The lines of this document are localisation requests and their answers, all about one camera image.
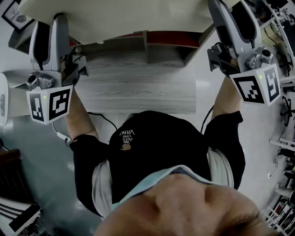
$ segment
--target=gray floor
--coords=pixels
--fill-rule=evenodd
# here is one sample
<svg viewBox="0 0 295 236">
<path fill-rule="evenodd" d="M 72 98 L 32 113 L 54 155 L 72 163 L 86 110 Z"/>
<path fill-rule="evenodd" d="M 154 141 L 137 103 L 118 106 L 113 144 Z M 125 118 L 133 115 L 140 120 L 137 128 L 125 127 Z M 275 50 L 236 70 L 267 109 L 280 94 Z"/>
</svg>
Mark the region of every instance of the gray floor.
<svg viewBox="0 0 295 236">
<path fill-rule="evenodd" d="M 224 78 L 219 70 L 209 70 L 206 50 L 215 42 L 216 34 L 187 68 L 173 75 L 179 79 L 185 75 L 195 78 L 196 114 L 175 116 L 188 120 L 198 129 L 213 105 Z M 244 122 L 239 134 L 247 165 L 239 191 L 251 198 L 260 209 L 266 206 L 273 195 L 284 167 L 284 158 L 279 158 L 278 169 L 271 179 L 267 179 L 267 173 L 275 170 L 273 161 L 277 157 L 277 148 L 268 141 L 271 137 L 278 140 L 282 134 L 289 139 L 294 137 L 294 125 L 291 124 L 286 130 L 279 117 L 281 103 L 279 100 L 271 107 L 243 105 L 241 110 Z M 122 125 L 128 115 L 119 112 L 105 114 L 117 126 Z M 114 128 L 100 117 L 92 119 L 100 140 L 108 143 Z M 56 122 L 56 129 L 65 132 L 63 119 Z M 91 235 L 100 219 L 78 202 L 71 150 L 56 136 L 52 127 L 33 123 L 29 117 L 14 118 L 7 126 L 0 128 L 0 137 L 8 148 L 21 150 L 24 173 L 32 193 L 53 224 L 67 229 L 73 235 Z"/>
</svg>

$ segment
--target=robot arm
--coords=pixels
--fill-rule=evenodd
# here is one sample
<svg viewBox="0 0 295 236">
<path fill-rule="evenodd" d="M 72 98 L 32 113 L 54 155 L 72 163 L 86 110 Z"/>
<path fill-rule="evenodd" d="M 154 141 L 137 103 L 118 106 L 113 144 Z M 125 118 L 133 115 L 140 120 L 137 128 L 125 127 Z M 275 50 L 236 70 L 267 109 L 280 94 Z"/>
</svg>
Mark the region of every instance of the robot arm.
<svg viewBox="0 0 295 236">
<path fill-rule="evenodd" d="M 51 26 L 37 22 L 29 56 L 34 69 L 27 81 L 31 117 L 49 124 L 69 113 L 73 87 L 80 74 L 89 75 L 85 56 L 71 53 L 64 14 L 57 14 Z"/>
<path fill-rule="evenodd" d="M 262 44 L 261 31 L 252 11 L 241 0 L 232 12 L 222 0 L 209 0 L 220 42 L 208 49 L 210 69 L 232 79 L 244 102 L 268 104 L 280 97 L 277 65 Z M 237 59 L 238 67 L 230 62 Z"/>
</svg>

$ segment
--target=red panel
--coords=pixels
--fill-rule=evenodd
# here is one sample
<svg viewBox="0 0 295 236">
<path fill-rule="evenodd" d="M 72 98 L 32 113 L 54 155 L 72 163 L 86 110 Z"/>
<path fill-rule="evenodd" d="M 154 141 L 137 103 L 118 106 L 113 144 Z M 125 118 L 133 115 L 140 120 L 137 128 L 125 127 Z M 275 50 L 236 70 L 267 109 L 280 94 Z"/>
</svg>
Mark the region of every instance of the red panel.
<svg viewBox="0 0 295 236">
<path fill-rule="evenodd" d="M 70 47 L 76 46 L 78 44 L 81 44 L 81 43 L 79 43 L 77 40 L 70 37 Z"/>
<path fill-rule="evenodd" d="M 169 44 L 187 47 L 196 47 L 200 45 L 198 39 L 201 33 L 185 31 L 149 31 L 147 32 L 147 43 Z"/>
<path fill-rule="evenodd" d="M 139 32 L 139 33 L 133 33 L 133 34 L 123 35 L 123 36 L 119 36 L 119 37 L 135 37 L 135 36 L 143 36 L 143 33 Z"/>
</svg>

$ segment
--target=black t-shirt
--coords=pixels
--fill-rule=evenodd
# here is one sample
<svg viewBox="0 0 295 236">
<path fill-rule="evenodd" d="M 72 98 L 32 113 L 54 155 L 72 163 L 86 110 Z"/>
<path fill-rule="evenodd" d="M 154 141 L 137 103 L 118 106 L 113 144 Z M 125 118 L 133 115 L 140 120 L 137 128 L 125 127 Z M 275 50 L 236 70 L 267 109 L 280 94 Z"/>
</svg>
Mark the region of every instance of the black t-shirt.
<svg viewBox="0 0 295 236">
<path fill-rule="evenodd" d="M 108 160 L 112 175 L 112 202 L 125 197 L 149 174 L 185 165 L 211 180 L 208 148 L 221 151 L 232 169 L 235 188 L 241 183 L 245 158 L 238 137 L 240 112 L 220 115 L 202 135 L 191 123 L 160 112 L 142 112 L 128 119 L 111 137 L 109 145 L 94 136 L 81 135 L 71 144 L 79 200 L 97 213 L 92 201 L 95 167 Z"/>
</svg>

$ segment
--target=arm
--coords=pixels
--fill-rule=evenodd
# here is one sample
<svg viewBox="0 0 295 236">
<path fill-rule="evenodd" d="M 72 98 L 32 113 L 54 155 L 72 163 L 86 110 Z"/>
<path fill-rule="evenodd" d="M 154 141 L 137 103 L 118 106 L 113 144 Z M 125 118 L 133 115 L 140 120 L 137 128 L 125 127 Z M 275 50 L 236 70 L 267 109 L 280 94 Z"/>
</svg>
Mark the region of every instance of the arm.
<svg viewBox="0 0 295 236">
<path fill-rule="evenodd" d="M 72 140 L 79 135 L 92 135 L 99 140 L 90 116 L 85 110 L 75 89 L 72 92 L 70 113 L 65 117 L 65 122 Z"/>
<path fill-rule="evenodd" d="M 241 98 L 231 79 L 225 78 L 215 100 L 212 119 L 222 114 L 230 114 L 240 110 Z"/>
</svg>

